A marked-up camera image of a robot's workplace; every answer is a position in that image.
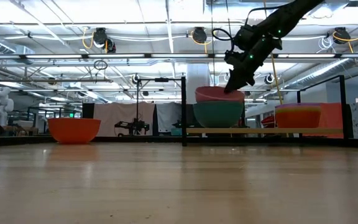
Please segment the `bowl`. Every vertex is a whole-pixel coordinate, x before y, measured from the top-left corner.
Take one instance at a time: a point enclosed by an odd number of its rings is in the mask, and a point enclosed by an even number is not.
[[[317,128],[321,116],[319,103],[294,103],[275,107],[279,128]]]
[[[243,102],[207,101],[193,105],[194,115],[204,128],[230,128],[238,123]]]
[[[220,86],[202,86],[196,89],[197,103],[207,101],[238,101],[244,102],[245,95],[240,91],[225,93],[224,88]]]
[[[85,118],[50,118],[49,131],[61,144],[86,144],[99,132],[100,120]]]

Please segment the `ceiling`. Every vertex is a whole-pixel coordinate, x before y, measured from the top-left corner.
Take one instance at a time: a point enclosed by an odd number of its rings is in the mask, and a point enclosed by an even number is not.
[[[223,54],[230,49],[229,42],[215,40],[204,48],[191,39],[191,31],[195,27],[204,27],[208,37],[211,38],[212,28],[223,28],[231,30],[234,35],[244,23],[247,13],[252,9],[252,4],[238,4],[238,1],[229,1],[228,13],[226,6],[219,5],[216,1],[214,7],[205,5],[204,0],[24,0],[21,3],[24,12],[10,0],[0,0],[0,40],[6,44],[23,45],[36,54],[100,54],[103,49],[93,46],[90,49],[84,47],[82,36],[91,37],[92,31],[97,27],[105,27],[109,36],[114,36],[113,41],[117,47],[117,54],[124,53],[176,53],[176,54]],[[260,4],[261,1],[250,1]],[[267,4],[281,4],[290,2],[267,1]],[[335,6],[345,6],[347,1],[327,1]],[[335,27],[346,27],[352,38],[358,37],[358,7],[341,7],[335,11],[323,10],[328,7],[321,6],[310,16],[305,17],[293,29],[287,39],[283,40],[283,50],[274,50],[275,53],[331,53],[348,52],[349,46],[332,44],[332,47],[322,50],[321,36],[328,32],[332,33]],[[253,12],[250,15],[250,24],[258,24],[265,18],[263,11]],[[63,43],[55,39],[53,32]],[[91,39],[85,39],[85,45],[91,45]],[[141,77],[180,77],[186,74],[186,65],[194,63],[191,60],[181,62],[160,62],[144,66],[115,66],[108,68],[103,74],[114,80],[122,88],[130,88],[132,75]],[[218,85],[226,84],[225,76],[231,68],[224,62],[208,62],[209,70],[213,75],[219,75]],[[277,62],[276,71],[281,82],[294,78],[315,65],[310,62]],[[33,73],[39,67],[28,66],[28,71]],[[6,67],[19,76],[24,76],[24,66]],[[265,88],[264,76],[273,73],[272,63],[265,63],[255,74],[256,84],[252,88]],[[89,78],[89,72],[83,65],[43,67],[36,71],[32,78]],[[84,88],[107,88],[109,84],[103,83],[81,83]],[[175,83],[153,83],[151,87],[175,88]],[[56,88],[41,83],[42,88]],[[100,96],[109,101],[129,97],[123,93],[101,92]],[[172,96],[179,98],[178,93]]]

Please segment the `pink bowl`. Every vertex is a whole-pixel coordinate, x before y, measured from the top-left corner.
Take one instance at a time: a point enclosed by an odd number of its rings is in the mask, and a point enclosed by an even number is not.
[[[86,144],[99,132],[100,120],[85,118],[50,118],[49,131],[62,144]]]
[[[202,86],[196,89],[196,101],[202,103],[206,101],[238,101],[244,102],[245,95],[240,91],[225,93],[220,86]]]

